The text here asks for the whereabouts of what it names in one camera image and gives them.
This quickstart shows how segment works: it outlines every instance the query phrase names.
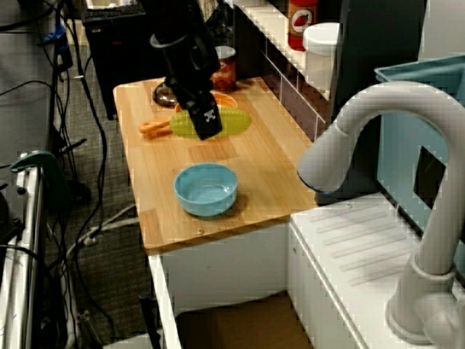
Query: wooden countertop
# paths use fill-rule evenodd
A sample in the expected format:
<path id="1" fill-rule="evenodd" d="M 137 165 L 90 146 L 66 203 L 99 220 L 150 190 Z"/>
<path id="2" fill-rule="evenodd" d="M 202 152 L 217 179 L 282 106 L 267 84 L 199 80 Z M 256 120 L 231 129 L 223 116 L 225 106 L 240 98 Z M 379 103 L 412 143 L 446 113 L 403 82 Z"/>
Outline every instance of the wooden countertop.
<path id="1" fill-rule="evenodd" d="M 162 81 L 125 84 L 113 92 L 148 255 L 274 225 L 316 206 L 314 193 L 296 173 L 298 160 L 312 143 L 263 80 L 240 81 L 230 94 L 252 118 L 245 132 L 205 141 L 176 135 L 145 140 L 139 123 L 174 112 L 152 100 Z M 174 178 L 201 162 L 224 164 L 238 176 L 238 198 L 219 216 L 193 216 L 176 200 Z"/>

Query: backsplash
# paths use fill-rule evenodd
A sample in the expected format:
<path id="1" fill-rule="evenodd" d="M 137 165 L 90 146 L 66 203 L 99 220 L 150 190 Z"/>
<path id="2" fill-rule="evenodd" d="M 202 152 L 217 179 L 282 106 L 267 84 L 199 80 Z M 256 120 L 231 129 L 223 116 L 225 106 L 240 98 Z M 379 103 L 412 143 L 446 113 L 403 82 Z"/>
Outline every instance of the backsplash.
<path id="1" fill-rule="evenodd" d="M 305 82 L 303 75 L 270 40 L 265 40 L 262 54 L 267 67 L 262 78 L 308 138 L 314 142 L 326 129 L 328 101 Z"/>

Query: black stand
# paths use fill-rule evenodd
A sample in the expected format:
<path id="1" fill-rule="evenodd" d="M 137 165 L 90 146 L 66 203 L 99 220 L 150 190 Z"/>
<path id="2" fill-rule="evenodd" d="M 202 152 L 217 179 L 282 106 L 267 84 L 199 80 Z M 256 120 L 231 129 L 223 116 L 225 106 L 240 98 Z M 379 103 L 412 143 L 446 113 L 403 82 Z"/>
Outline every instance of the black stand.
<path id="1" fill-rule="evenodd" d="M 375 68 L 418 59 L 425 0 L 331 0 L 340 6 L 340 30 L 331 82 L 331 122 L 357 92 L 377 84 Z M 318 205 L 332 204 L 379 191 L 380 118 L 360 134 L 346 180 L 334 193 L 317 194 Z"/>

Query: faucet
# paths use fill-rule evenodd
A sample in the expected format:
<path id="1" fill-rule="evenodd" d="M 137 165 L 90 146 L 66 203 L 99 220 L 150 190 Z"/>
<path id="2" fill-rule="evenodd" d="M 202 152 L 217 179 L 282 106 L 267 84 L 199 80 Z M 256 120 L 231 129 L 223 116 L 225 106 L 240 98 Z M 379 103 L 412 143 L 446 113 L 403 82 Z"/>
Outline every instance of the faucet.
<path id="1" fill-rule="evenodd" d="M 449 159 L 421 243 L 387 303 L 386 321 L 406 342 L 465 349 L 465 297 L 457 300 L 452 295 L 453 256 L 465 221 L 465 108 L 426 84 L 393 81 L 374 85 L 346 103 L 301 157 L 297 172 L 315 191 L 337 190 L 363 127 L 390 111 L 405 111 L 429 122 L 448 144 Z"/>

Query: jar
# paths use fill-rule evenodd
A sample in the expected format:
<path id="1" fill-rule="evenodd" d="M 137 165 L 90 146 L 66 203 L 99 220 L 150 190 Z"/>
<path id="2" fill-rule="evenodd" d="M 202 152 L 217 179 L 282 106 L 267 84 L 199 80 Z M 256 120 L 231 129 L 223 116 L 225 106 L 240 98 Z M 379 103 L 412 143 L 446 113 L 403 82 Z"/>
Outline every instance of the jar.
<path id="1" fill-rule="evenodd" d="M 297 51 L 305 51 L 302 38 L 305 29 L 318 23 L 319 0 L 289 0 L 288 44 Z"/>
<path id="2" fill-rule="evenodd" d="M 229 93 L 236 88 L 235 50 L 228 46 L 218 46 L 216 49 L 220 68 L 211 76 L 213 90 Z"/>

